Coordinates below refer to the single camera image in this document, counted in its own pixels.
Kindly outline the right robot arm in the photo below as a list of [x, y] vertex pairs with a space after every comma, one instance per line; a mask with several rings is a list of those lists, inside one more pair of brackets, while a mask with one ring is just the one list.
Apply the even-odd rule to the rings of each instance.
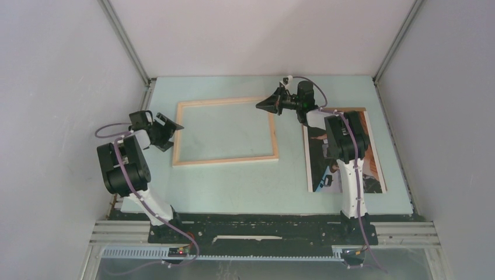
[[284, 109], [294, 110], [298, 121], [304, 126], [326, 131], [326, 153], [339, 165], [343, 189], [341, 214], [347, 223], [341, 225], [339, 235], [348, 244], [360, 240], [363, 236], [363, 217], [367, 214], [363, 166], [370, 144], [360, 113], [325, 111], [316, 105], [313, 87], [306, 82], [300, 83], [297, 94], [290, 94], [284, 86], [279, 86], [271, 96], [258, 102], [256, 108], [276, 115], [281, 115]]

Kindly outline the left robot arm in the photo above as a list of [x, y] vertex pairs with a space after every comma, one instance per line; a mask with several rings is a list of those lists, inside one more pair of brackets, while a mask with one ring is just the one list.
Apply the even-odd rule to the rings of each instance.
[[110, 135], [95, 131], [99, 139], [113, 141], [97, 147], [104, 186], [111, 194], [129, 198], [139, 205], [154, 227], [162, 228], [162, 236], [171, 243], [184, 237], [184, 226], [171, 204], [162, 201], [150, 188], [151, 171], [143, 151], [154, 146], [166, 152], [174, 146], [171, 138], [183, 126], [161, 113], [141, 110], [129, 115], [127, 130]]

